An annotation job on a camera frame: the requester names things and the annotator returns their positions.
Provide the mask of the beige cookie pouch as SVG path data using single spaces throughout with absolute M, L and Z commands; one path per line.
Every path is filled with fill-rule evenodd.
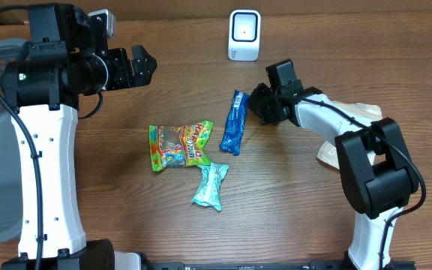
M 342 103 L 340 101 L 334 101 L 334 104 L 357 116 L 370 119 L 372 122 L 379 121 L 383 118 L 382 110 L 377 105 Z M 325 141 L 319 148 L 316 158 L 323 165 L 339 170 L 337 150 L 331 143 Z

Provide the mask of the teal white snack packet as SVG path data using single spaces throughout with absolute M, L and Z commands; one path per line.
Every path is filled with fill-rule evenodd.
M 219 192 L 229 166 L 211 163 L 210 165 L 199 165 L 198 167 L 201 169 L 202 179 L 192 202 L 199 206 L 211 206 L 220 212 L 222 206 Z

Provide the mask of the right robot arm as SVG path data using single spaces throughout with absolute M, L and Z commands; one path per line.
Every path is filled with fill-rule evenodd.
M 355 210 L 344 258 L 311 262 L 310 269 L 414 269 L 414 262 L 389 255 L 396 220 L 417 209 L 407 207 L 412 194 L 426 191 L 397 122 L 358 116 L 318 88 L 304 88 L 289 59 L 265 72 L 269 83 L 253 90 L 250 110 L 264 125 L 289 120 L 333 145 L 344 195 Z

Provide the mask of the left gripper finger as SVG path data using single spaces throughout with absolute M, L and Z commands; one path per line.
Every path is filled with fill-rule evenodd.
M 133 87 L 147 86 L 151 83 L 153 73 L 156 71 L 156 65 L 134 66 L 133 67 Z
M 132 46 L 131 52 L 133 55 L 131 64 L 134 70 L 155 70 L 157 68 L 157 60 L 142 45 Z

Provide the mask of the blue snack packet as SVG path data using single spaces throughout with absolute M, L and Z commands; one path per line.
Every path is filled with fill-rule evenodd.
M 235 156 L 240 155 L 242 137 L 245 130 L 245 121 L 248 114 L 249 95 L 235 90 L 232 105 L 226 117 L 225 131 L 219 148 Z

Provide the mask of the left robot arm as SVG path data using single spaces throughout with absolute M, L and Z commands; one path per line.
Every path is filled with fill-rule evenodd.
M 110 49 L 116 19 L 72 4 L 28 6 L 27 55 L 0 86 L 19 142 L 22 229 L 3 269 L 145 269 L 138 253 L 89 241 L 77 205 L 74 143 L 80 96 L 147 86 L 157 62 L 140 45 Z

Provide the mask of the green Haribo candy bag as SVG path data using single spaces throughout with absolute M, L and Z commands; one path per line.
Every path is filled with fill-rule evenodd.
M 167 168 L 209 165 L 211 161 L 203 149 L 212 128 L 211 121 L 181 127 L 150 125 L 148 137 L 152 170 L 160 172 Z

